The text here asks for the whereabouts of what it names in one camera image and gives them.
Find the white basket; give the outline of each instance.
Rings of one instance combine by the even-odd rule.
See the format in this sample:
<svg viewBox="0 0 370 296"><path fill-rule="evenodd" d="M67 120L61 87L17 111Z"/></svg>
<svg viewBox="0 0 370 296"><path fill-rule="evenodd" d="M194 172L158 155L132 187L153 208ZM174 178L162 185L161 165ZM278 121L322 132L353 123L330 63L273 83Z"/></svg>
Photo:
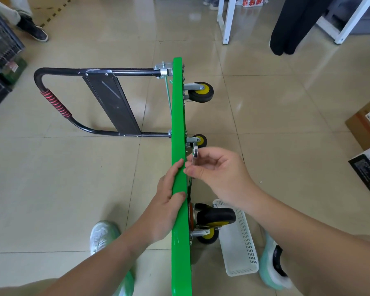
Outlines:
<svg viewBox="0 0 370 296"><path fill-rule="evenodd" d="M220 199L213 201L216 208L231 208L236 213L236 222L222 226L219 241L226 273L229 276L256 273L259 270L258 255L252 241L245 214Z"/></svg>

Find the red foam grip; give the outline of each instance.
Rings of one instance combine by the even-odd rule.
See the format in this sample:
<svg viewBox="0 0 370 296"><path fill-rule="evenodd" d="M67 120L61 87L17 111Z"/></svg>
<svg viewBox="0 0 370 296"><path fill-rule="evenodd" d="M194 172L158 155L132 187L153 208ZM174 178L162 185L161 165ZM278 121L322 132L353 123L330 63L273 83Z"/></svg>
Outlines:
<svg viewBox="0 0 370 296"><path fill-rule="evenodd" d="M58 100L58 98L52 93L52 91L48 89L45 92L41 92L41 94L47 99L48 102L52 104L52 106L57 109L57 111L59 111L61 115L63 115L64 118L71 117L70 111L66 107L64 107L64 105L61 103L61 101Z"/></svg>

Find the forearm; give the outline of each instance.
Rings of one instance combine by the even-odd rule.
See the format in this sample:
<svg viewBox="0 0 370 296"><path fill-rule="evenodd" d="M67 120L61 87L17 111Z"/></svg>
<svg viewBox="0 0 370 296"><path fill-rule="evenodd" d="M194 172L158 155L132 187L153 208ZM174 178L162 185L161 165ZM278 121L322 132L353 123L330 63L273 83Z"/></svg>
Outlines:
<svg viewBox="0 0 370 296"><path fill-rule="evenodd" d="M40 296L112 296L148 246L142 226L135 223L106 248L64 274Z"/></svg>
<svg viewBox="0 0 370 296"><path fill-rule="evenodd" d="M323 224L254 189L243 208L291 258L352 295L370 289L370 243Z"/></svg>

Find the finger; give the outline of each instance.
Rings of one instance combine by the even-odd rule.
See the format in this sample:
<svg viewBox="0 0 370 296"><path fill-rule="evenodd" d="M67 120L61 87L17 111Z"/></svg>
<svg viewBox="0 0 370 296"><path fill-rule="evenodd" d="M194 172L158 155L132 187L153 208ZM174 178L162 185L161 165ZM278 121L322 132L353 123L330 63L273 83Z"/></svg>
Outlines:
<svg viewBox="0 0 370 296"><path fill-rule="evenodd" d="M174 215L173 217L177 217L179 208L181 208L185 199L186 199L185 192L178 192L174 194L171 197L171 199L168 201L168 206L170 208L170 211Z"/></svg>
<svg viewBox="0 0 370 296"><path fill-rule="evenodd" d="M224 148L217 148L214 146L206 147L206 148L199 148L198 150L198 159L201 158L211 158L214 160L222 160L225 156L230 156L233 152L224 149ZM187 156L188 161L192 161L193 154Z"/></svg>
<svg viewBox="0 0 370 296"><path fill-rule="evenodd" d="M202 166L192 165L184 169L184 173L196 179L201 179L208 184L214 175L214 171L204 168Z"/></svg>
<svg viewBox="0 0 370 296"><path fill-rule="evenodd" d="M188 168L189 166L192 166L192 163L186 162L185 163L185 168ZM211 170L214 170L214 169L217 168L217 165L216 164L197 164L197 166L201 166L201 167L204 167L204 168L207 168L207 169L211 169Z"/></svg>
<svg viewBox="0 0 370 296"><path fill-rule="evenodd" d="M212 159L212 158L197 158L196 159L196 165L204 165L204 164L212 164L216 165L218 163L217 160ZM192 161L186 161L185 162L185 167L188 167L192 164Z"/></svg>
<svg viewBox="0 0 370 296"><path fill-rule="evenodd" d="M167 171L166 176L164 177L164 180L163 180L163 187L165 189L171 190L173 188L174 178L176 174L178 173L178 169L180 169L183 164L184 164L184 160L181 158L179 159L178 162L175 162L170 167L170 169Z"/></svg>

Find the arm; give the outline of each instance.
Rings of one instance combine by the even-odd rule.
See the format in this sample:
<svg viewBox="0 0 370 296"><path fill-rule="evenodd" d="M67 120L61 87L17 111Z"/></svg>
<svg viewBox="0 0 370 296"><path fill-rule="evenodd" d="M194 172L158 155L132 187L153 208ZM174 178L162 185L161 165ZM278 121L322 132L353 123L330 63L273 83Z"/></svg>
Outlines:
<svg viewBox="0 0 370 296"><path fill-rule="evenodd" d="M345 295L370 295L370 242L332 228L263 192L242 158L220 148L202 148L198 166L184 172L208 184L223 201L251 215L291 258Z"/></svg>
<svg viewBox="0 0 370 296"><path fill-rule="evenodd" d="M158 183L156 195L132 227L106 248L59 278L40 296L112 296L136 259L173 228L185 193L172 196L174 176L183 165L175 163Z"/></svg>

